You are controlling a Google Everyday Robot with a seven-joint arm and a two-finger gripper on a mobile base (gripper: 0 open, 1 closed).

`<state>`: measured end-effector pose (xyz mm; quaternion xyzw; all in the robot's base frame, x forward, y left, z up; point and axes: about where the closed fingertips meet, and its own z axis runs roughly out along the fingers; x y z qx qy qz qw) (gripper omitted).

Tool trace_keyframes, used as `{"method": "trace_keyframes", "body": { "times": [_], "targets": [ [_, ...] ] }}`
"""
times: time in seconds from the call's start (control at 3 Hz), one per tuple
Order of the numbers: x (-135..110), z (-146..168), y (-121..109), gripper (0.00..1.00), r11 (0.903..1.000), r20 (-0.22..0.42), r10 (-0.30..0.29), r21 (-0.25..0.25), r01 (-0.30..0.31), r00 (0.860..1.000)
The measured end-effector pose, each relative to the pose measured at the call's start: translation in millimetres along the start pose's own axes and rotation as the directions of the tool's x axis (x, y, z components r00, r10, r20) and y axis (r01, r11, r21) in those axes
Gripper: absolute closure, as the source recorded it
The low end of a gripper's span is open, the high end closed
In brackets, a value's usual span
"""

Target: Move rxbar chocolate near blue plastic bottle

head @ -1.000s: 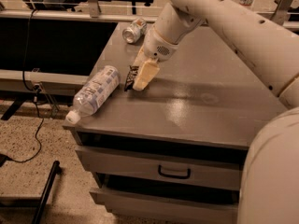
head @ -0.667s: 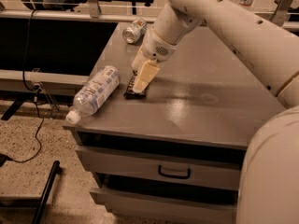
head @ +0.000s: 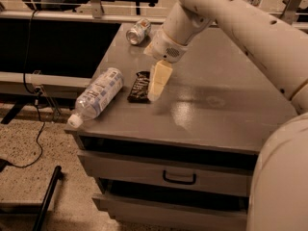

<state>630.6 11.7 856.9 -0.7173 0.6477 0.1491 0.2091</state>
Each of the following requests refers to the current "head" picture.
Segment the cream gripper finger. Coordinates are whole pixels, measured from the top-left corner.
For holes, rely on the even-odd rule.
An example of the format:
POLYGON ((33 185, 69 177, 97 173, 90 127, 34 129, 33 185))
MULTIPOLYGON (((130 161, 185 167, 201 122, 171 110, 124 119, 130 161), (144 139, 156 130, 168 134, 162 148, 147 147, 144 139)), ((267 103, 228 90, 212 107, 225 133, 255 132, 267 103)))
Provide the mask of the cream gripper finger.
POLYGON ((160 60, 151 67, 147 94, 147 97, 151 102, 159 99, 172 71, 172 64, 165 60, 160 60))
POLYGON ((144 48, 143 53, 144 53, 145 55, 147 55, 147 56, 152 57, 152 56, 153 56, 152 48, 153 48, 152 43, 149 43, 149 44, 144 48))

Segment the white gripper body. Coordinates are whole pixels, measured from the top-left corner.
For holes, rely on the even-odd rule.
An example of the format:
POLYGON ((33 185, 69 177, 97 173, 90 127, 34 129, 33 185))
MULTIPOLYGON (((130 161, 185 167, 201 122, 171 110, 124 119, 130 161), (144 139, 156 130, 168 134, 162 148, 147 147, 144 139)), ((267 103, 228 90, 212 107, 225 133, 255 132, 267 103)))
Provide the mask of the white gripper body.
POLYGON ((160 28, 151 41, 151 54, 157 60, 177 63, 187 52, 188 47, 174 42, 162 28, 160 28))

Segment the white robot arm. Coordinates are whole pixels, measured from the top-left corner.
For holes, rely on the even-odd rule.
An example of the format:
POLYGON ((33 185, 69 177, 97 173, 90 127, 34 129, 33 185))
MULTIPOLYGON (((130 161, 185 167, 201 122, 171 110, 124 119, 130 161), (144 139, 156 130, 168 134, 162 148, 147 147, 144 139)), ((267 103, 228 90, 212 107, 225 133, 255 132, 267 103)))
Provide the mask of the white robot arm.
POLYGON ((157 59, 148 97, 160 97, 172 64, 216 23, 253 63, 250 90, 274 90, 296 110, 264 142, 251 181, 246 231, 308 231, 308 37, 243 0, 177 0, 146 54, 157 59))

